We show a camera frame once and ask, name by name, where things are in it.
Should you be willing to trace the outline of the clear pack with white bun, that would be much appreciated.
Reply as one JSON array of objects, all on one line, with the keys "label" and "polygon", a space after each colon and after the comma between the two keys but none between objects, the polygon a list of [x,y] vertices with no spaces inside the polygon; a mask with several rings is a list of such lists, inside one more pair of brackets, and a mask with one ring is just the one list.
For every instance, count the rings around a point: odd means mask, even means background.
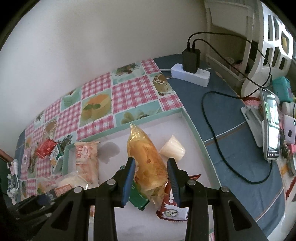
[{"label": "clear pack with white bun", "polygon": [[56,196],[61,196],[72,188],[78,186],[81,186],[86,190],[90,187],[90,184],[82,178],[77,171],[71,172],[65,176],[60,176],[57,179],[52,177],[40,177],[36,181],[36,190],[38,194],[45,194],[53,190]]}]

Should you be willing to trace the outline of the beige swiss roll snack pack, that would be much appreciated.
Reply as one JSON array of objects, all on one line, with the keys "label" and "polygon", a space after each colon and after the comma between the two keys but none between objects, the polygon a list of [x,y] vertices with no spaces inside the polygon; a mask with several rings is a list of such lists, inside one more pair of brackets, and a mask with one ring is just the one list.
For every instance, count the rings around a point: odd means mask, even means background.
[{"label": "beige swiss roll snack pack", "polygon": [[97,184],[99,178],[98,144],[100,141],[76,142],[75,167],[78,174],[88,183]]}]

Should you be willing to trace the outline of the dark red milk biscuit pack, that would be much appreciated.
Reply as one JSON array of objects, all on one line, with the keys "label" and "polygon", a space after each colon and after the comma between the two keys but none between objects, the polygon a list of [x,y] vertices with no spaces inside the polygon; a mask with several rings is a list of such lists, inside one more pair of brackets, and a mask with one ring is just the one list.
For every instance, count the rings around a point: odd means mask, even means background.
[{"label": "dark red milk biscuit pack", "polygon": [[167,221],[187,221],[189,208],[179,208],[174,200],[171,184],[168,181],[165,187],[165,196],[161,207],[156,211],[159,219]]}]

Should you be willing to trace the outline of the green white cracker pack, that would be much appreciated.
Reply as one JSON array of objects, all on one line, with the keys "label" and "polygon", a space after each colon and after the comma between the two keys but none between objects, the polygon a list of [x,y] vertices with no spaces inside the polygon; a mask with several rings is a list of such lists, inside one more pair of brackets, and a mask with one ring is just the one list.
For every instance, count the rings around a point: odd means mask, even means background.
[{"label": "green white cracker pack", "polygon": [[53,173],[58,173],[61,171],[63,165],[63,157],[64,152],[62,151],[60,145],[56,144],[49,156]]}]

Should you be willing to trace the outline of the dark green snack pack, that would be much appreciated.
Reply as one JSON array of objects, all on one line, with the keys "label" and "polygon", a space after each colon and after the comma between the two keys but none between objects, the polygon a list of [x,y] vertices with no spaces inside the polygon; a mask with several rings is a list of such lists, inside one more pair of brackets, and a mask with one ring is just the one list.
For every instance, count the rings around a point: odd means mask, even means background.
[{"label": "dark green snack pack", "polygon": [[130,191],[129,201],[134,207],[144,211],[145,207],[149,204],[149,199],[140,192],[140,185],[133,181]]}]

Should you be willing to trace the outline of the white jelly cup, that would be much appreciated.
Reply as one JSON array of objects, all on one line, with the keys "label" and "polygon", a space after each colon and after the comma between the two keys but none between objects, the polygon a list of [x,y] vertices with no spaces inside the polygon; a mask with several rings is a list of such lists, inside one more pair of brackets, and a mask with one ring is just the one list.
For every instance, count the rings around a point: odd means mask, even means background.
[{"label": "white jelly cup", "polygon": [[172,135],[160,149],[159,153],[167,158],[174,158],[175,161],[178,162],[184,157],[186,149],[177,140],[177,138]]}]

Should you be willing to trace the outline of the orange bread pack with barcode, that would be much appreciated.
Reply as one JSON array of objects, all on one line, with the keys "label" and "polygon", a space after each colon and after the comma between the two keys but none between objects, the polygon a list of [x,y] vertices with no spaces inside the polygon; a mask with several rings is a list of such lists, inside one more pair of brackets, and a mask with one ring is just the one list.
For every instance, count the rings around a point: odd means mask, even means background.
[{"label": "orange bread pack with barcode", "polygon": [[140,192],[156,207],[160,207],[168,182],[165,163],[148,135],[138,126],[130,124],[127,154],[135,159],[135,182]]}]

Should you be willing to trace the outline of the pink snack pack with barcode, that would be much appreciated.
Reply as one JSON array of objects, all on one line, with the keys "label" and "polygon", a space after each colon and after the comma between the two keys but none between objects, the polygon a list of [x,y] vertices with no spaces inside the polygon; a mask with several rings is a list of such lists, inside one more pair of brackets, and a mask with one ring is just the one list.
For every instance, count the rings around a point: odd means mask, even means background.
[{"label": "pink snack pack with barcode", "polygon": [[24,150],[23,159],[22,159],[22,170],[29,169],[31,159],[31,148],[27,148]]}]

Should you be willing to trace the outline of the crumpled blue white wrapper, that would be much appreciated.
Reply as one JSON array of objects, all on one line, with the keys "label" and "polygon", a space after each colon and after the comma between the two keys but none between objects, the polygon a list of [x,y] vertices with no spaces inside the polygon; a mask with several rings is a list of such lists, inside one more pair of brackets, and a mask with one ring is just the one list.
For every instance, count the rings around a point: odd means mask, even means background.
[{"label": "crumpled blue white wrapper", "polygon": [[8,197],[10,197],[11,199],[15,199],[17,194],[17,190],[15,187],[15,180],[11,174],[8,174],[7,178],[8,178],[8,189],[6,193]]}]

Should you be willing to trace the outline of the red snack pack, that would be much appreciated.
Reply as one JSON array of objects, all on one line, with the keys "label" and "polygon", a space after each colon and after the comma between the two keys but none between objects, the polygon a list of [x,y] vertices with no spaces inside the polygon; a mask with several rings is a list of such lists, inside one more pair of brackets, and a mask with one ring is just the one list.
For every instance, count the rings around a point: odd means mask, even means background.
[{"label": "red snack pack", "polygon": [[41,158],[45,159],[46,156],[49,156],[54,149],[54,147],[57,145],[57,142],[55,142],[52,139],[46,139],[41,145],[35,150],[35,154]]}]

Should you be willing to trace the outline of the smartphone on white stand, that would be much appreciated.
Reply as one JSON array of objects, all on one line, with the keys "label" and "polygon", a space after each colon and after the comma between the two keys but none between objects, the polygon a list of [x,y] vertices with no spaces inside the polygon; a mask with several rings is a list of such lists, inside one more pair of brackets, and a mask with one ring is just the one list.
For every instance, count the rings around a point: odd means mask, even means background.
[{"label": "smartphone on white stand", "polygon": [[268,162],[280,156],[280,118],[276,96],[268,89],[260,88],[261,106],[241,108],[241,112],[251,130],[255,143],[262,148]]}]

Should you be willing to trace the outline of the white tray with green rim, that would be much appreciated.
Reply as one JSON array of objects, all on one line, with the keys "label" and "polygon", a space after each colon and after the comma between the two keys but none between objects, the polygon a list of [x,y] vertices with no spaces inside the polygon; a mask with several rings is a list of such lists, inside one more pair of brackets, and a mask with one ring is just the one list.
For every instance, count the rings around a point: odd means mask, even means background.
[{"label": "white tray with green rim", "polygon": [[213,163],[205,145],[186,112],[179,108],[136,120],[85,139],[97,145],[92,181],[104,184],[122,166],[130,169],[131,181],[149,199],[139,210],[128,197],[126,205],[114,209],[118,240],[183,240],[186,221],[159,218],[156,211],[169,197],[167,162],[158,149],[174,137],[179,145],[170,156],[188,176],[197,175],[197,182],[205,187],[219,188]]}]

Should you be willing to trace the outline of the white power strip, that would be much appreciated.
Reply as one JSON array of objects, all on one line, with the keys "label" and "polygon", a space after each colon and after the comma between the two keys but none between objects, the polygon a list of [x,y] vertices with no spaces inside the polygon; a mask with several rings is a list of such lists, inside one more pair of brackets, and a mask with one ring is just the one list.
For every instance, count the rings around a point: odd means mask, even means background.
[{"label": "white power strip", "polygon": [[207,87],[210,80],[209,71],[198,69],[196,73],[187,72],[183,70],[182,64],[179,63],[171,68],[171,76],[202,87]]}]

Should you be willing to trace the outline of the checkered cake-print tablecloth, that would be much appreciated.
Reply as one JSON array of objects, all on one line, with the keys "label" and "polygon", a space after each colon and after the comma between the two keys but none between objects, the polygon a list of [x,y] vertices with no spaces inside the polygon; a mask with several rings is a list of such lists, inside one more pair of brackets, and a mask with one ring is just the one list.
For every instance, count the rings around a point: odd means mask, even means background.
[{"label": "checkered cake-print tablecloth", "polygon": [[[39,147],[46,139],[72,144],[114,127],[182,107],[168,80],[172,64],[167,59],[134,62],[100,75],[68,92],[40,112],[19,137],[16,157]],[[39,177],[58,178],[49,158],[37,158],[35,170],[22,170],[20,198],[37,193]]]}]

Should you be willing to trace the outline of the black power adapter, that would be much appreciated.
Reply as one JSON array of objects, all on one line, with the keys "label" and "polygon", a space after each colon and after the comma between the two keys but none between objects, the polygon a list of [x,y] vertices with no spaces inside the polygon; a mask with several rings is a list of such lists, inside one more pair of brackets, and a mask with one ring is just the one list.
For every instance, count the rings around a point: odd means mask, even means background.
[{"label": "black power adapter", "polygon": [[199,49],[189,48],[182,52],[182,65],[183,70],[190,73],[196,73],[200,67],[200,55]]}]

